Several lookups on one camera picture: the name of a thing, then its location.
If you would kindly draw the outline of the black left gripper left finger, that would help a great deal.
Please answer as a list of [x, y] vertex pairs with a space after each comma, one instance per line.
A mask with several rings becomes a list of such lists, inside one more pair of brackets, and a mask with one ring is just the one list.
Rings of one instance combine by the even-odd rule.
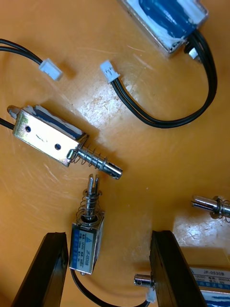
[[13, 300], [13, 307], [58, 307], [69, 254], [65, 233], [47, 233]]

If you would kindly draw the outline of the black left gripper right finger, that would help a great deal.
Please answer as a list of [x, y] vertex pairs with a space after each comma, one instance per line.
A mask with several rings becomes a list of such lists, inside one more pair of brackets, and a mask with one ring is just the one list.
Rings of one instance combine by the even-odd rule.
[[207, 306], [171, 231], [152, 232], [149, 260], [158, 306]]

